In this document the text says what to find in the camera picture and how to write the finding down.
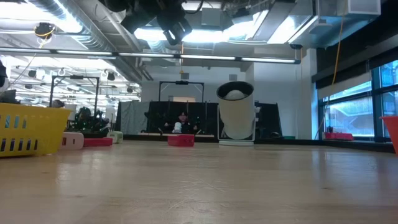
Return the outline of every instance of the black equipment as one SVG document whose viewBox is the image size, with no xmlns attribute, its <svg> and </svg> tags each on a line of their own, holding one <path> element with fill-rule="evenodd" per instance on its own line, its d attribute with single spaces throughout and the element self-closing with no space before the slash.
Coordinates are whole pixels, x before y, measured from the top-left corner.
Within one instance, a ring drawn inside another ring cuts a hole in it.
<svg viewBox="0 0 398 224">
<path fill-rule="evenodd" d="M 144 27 L 157 18 L 157 23 L 163 30 L 168 42 L 176 45 L 192 28 L 185 19 L 182 8 L 184 0 L 99 0 L 109 10 L 121 12 L 126 10 L 126 17 L 121 25 L 130 33 Z"/>
<path fill-rule="evenodd" d="M 0 60 L 0 88 L 4 86 L 7 78 L 7 68 L 2 64 Z"/>
</svg>

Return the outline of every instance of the red tray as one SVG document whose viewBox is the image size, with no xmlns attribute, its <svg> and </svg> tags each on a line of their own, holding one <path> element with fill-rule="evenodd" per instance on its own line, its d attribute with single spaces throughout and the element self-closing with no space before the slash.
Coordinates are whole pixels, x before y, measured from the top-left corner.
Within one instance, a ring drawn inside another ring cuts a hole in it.
<svg viewBox="0 0 398 224">
<path fill-rule="evenodd" d="M 354 137 L 352 134 L 345 133 L 324 133 L 325 139 L 328 140 L 346 140 L 346 141 L 354 141 Z"/>
<path fill-rule="evenodd" d="M 167 136 L 167 144 L 169 144 L 169 146 L 192 147 L 195 145 L 195 136 L 192 134 Z"/>
<path fill-rule="evenodd" d="M 96 146 L 112 146 L 113 139 L 111 138 L 101 138 L 101 139 L 87 139 L 85 138 L 85 143 L 83 147 L 96 147 Z"/>
</svg>

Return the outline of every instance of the white panel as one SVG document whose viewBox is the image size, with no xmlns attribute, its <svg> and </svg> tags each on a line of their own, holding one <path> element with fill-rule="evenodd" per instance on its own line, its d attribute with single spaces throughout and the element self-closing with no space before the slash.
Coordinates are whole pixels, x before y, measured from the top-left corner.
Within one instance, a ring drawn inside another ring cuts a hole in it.
<svg viewBox="0 0 398 224">
<path fill-rule="evenodd" d="M 68 117 L 69 121 L 74 121 L 75 120 L 76 108 L 77 108 L 77 105 L 65 105 L 65 109 L 68 109 L 68 110 L 71 111 L 70 114 L 69 114 L 69 117 Z"/>
<path fill-rule="evenodd" d="M 116 109 L 107 107 L 105 110 L 105 118 L 109 118 L 109 120 L 114 123 L 116 121 Z"/>
<path fill-rule="evenodd" d="M 360 76 L 350 78 L 350 79 L 342 81 L 342 82 L 335 83 L 333 86 L 332 85 L 326 86 L 326 87 L 318 90 L 318 99 L 320 100 L 325 97 L 329 97 L 333 94 L 339 93 L 341 91 L 347 90 L 354 86 L 371 81 L 371 79 L 372 79 L 371 73 L 367 72 Z"/>
</svg>

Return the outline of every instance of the yellow basket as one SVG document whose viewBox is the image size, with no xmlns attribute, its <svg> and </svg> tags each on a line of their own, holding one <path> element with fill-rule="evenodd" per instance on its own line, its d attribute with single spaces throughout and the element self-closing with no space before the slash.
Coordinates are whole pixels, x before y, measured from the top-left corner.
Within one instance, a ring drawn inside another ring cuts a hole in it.
<svg viewBox="0 0 398 224">
<path fill-rule="evenodd" d="M 58 151 L 70 110 L 0 103 L 0 157 Z"/>
</svg>

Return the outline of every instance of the wooden table surface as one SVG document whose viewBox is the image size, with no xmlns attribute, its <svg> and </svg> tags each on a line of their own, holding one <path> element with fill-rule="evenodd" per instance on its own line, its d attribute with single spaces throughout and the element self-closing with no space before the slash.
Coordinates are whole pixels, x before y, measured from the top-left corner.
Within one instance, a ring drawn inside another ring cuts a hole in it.
<svg viewBox="0 0 398 224">
<path fill-rule="evenodd" d="M 0 223 L 398 223 L 398 158 L 124 141 L 0 159 Z"/>
</svg>

